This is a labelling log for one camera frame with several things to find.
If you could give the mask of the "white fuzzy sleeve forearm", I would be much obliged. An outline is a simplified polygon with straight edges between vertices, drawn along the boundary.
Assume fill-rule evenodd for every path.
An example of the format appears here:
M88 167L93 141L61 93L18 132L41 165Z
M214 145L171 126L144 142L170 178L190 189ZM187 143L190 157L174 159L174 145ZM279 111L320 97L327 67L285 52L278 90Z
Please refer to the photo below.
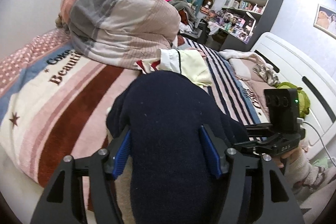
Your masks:
M301 148L294 154L295 160L288 166L285 178L299 201L320 190L335 191L335 166L324 168L311 165Z

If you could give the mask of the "person right hand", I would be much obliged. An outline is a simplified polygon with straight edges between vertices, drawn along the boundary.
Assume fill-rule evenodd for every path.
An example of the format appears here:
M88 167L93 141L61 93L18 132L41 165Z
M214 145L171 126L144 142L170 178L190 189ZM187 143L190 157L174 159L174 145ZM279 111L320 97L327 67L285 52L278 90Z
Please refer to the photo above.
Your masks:
M286 165L293 164L304 153L305 151L301 147L297 147L272 159L280 169L283 169Z

